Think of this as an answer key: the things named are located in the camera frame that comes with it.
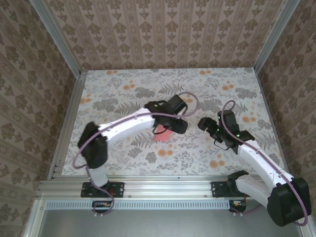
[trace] purple cable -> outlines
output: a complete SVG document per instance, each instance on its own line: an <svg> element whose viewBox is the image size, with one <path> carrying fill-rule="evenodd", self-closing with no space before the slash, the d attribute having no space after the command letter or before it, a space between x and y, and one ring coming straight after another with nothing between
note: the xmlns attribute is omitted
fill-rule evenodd
<svg viewBox="0 0 316 237"><path fill-rule="evenodd" d="M129 121L129 120L136 119L136 118L142 117L142 116L147 116L147 115L151 115L151 116L157 116L157 115L158 115L158 116L166 116L166 117L172 117L172 118L186 118L186 117L189 117L189 116L193 115L193 114L198 110L198 106L199 106L198 97L197 97L196 95L194 95L193 93L191 93L191 92L181 92L181 93L179 93L178 95L180 96L180 95L183 95L183 94L189 94L189 95L193 96L193 97L196 99L197 105L196 105L195 109L193 110L193 112L188 113L188 114L185 114L185 115L170 115L170 114L164 114L164 113L143 113L143 114L137 114L137 115L135 115L135 116L122 119L121 121L118 121L118 122L116 122L116 123L114 123L114 124L112 124L112 125L110 125L110 126L104 128L104 129L99 130L98 132L96 132L95 134L93 134L91 137L89 137L89 139L86 140L86 142L79 148L78 152L76 153L76 155L75 155L75 157L74 157L74 160L73 160L73 167L74 167L75 169L81 169L81 168L83 168L83 167L86 167L87 164L83 164L83 165L80 165L80 166L76 166L76 161L77 161L77 159L78 159L78 157L79 157L79 154L81 154L81 152L85 149L85 147L86 147L94 138L96 138L97 136L99 136L101 133L103 133L103 132L105 132L105 131L107 131L107 130L109 130L109 129L114 128L115 126L118 126L118 125L120 125L120 124L122 124L122 123L125 123L125 122ZM96 189L105 192L105 193L112 199L112 203L111 203L110 208L109 208L105 213L102 213L103 215L106 215L106 214L108 214L109 211L114 207L114 197L113 197L108 191L106 191L105 189L102 189L102 188L98 187L98 186L93 182L93 180L92 180L91 177L90 177L90 172L88 171L88 167L86 167L86 171L87 171L89 180L91 181L92 185L93 185ZM98 202L98 203L96 203L96 204L94 205L93 211L94 211L95 214L96 214L95 207L96 207L98 204L101 204L101 203L103 203L103 202Z"/></svg>
<svg viewBox="0 0 316 237"><path fill-rule="evenodd" d="M232 110L235 107L236 102L234 100L230 100L228 102L226 102L226 104L223 106L222 112L221 112L221 120L222 120L222 124L224 129L227 131L227 133L229 135L231 135L233 138L235 138L237 141L241 142L242 144L245 144L246 146L250 147L251 149L253 149L256 153L258 153L275 171L278 175L280 175L285 181L286 183L289 185L289 187L291 188L292 192L294 193L294 195L296 196L298 202L300 203L303 213L304 213L304 222L303 223L298 223L298 222L294 222L294 224L298 225L298 226L305 226L307 225L308 222L308 215L307 215L307 211L306 208L303 204L303 201L301 199L301 197L298 195L297 191L295 190L295 188L293 187L293 185L291 184L291 182L281 173L281 171L271 162L269 161L263 154L261 151L259 151L257 148L255 148L254 146L242 141L241 139L239 139L238 137L236 137L235 135L233 135L228 128L226 127L226 124L224 122L224 110L227 107L227 105L232 102L233 106L230 108L230 110Z"/></svg>

